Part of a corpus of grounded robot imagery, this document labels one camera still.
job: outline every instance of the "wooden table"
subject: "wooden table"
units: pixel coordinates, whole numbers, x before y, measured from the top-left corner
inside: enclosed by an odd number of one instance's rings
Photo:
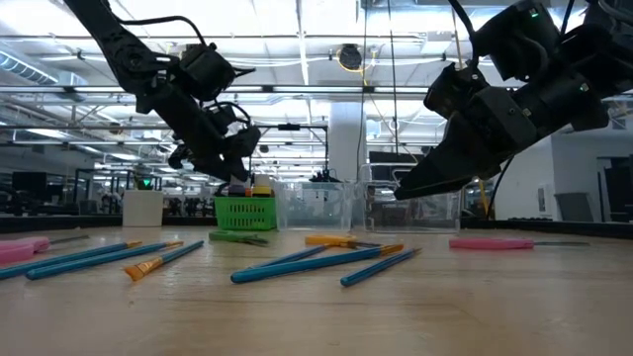
[[[46,255],[133,239],[190,242],[208,230],[89,229],[90,240]],[[268,248],[206,244],[137,283],[122,267],[148,256],[1,281],[0,355],[633,355],[633,242],[462,233],[592,243],[484,252],[451,251],[448,235],[372,235],[364,239],[423,251],[349,289],[338,279],[367,261],[230,282],[232,271],[303,249],[305,234],[268,233]]]

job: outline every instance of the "workbench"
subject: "workbench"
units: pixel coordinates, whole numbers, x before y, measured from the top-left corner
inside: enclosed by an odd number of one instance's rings
[[[210,229],[82,230],[89,240],[42,257],[135,239],[206,243],[136,283],[122,268],[150,255],[0,281],[0,355],[633,354],[631,241],[468,230],[461,234],[591,243],[469,251],[450,250],[450,235],[358,233],[423,250],[345,289],[340,277],[369,261],[234,285],[231,272],[301,250],[314,232],[263,233],[271,245],[259,247],[209,244]]]

